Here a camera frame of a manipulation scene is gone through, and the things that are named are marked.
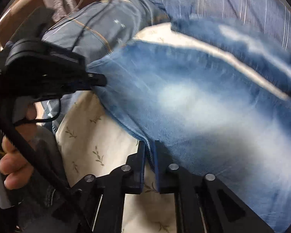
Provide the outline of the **person left hand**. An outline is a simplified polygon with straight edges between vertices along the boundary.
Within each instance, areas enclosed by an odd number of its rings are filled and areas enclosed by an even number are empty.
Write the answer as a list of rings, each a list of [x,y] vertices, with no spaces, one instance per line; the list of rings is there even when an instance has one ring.
[[[26,118],[33,120],[36,117],[36,107],[30,104]],[[37,134],[36,124],[22,124],[16,129],[29,144],[33,145],[32,140]],[[2,148],[6,153],[0,160],[0,172],[6,176],[4,186],[7,190],[20,189],[29,182],[34,168],[6,137],[3,138]]]

